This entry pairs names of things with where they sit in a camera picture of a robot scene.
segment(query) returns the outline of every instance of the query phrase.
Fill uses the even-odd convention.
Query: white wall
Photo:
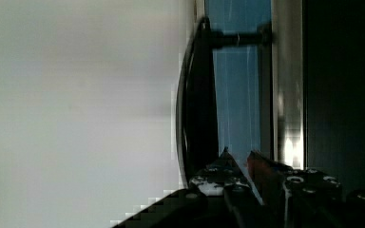
[[[0,228],[109,227],[180,187],[192,18],[186,0],[0,0]]]

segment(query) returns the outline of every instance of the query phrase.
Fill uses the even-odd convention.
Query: metal bolt
[[[307,173],[316,173],[318,171],[316,171],[316,169],[307,169],[306,172]]]
[[[359,199],[365,200],[365,193],[359,193],[359,194],[357,194],[357,197]]]
[[[313,187],[304,187],[303,192],[308,194],[314,194],[317,190]]]
[[[336,184],[336,187],[339,187],[340,183],[333,177],[326,176],[324,177],[325,181],[328,181],[331,184]]]
[[[195,193],[188,193],[187,195],[185,195],[185,197],[186,197],[187,199],[195,199],[195,198],[197,198],[197,197],[198,197],[198,195],[197,195],[197,194],[195,194]]]
[[[303,178],[297,177],[297,176],[288,177],[286,180],[287,181],[290,181],[292,183],[301,183],[301,182],[304,182],[304,179]]]

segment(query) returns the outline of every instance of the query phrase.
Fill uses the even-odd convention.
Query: black object
[[[270,43],[270,29],[224,34],[211,30],[207,17],[199,21],[182,62],[177,95],[177,150],[185,187],[198,170],[219,155],[212,49]]]

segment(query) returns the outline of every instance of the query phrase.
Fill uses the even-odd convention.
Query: dark background
[[[304,1],[309,167],[365,188],[365,1]]]

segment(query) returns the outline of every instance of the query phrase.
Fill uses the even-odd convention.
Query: black machinery
[[[272,42],[270,25],[223,34],[201,19],[183,60],[177,101],[185,189],[115,227],[365,227],[365,190],[344,200],[341,183],[318,170],[295,170],[258,151],[242,170],[227,148],[219,156],[212,49],[257,45],[270,64]]]

